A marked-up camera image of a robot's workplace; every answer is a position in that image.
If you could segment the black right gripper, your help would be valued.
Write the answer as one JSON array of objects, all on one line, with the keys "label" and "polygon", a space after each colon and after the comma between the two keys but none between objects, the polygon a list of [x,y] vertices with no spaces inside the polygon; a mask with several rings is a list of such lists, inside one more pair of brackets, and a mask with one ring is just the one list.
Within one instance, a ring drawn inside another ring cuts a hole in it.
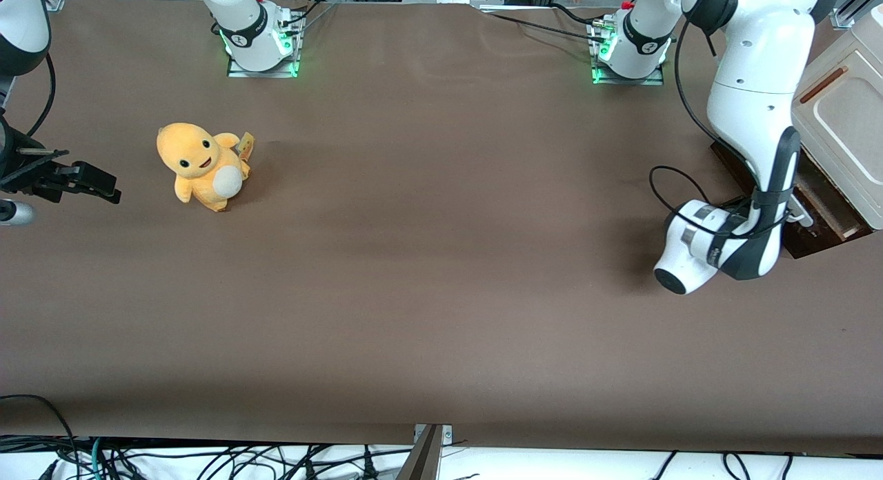
[{"label": "black right gripper", "polygon": [[58,170],[66,168],[56,162],[68,150],[48,149],[28,135],[2,123],[1,188],[3,193],[36,195],[60,203],[64,193],[92,195],[119,204],[122,191],[116,188],[117,178],[85,161],[70,166],[70,183]]}]

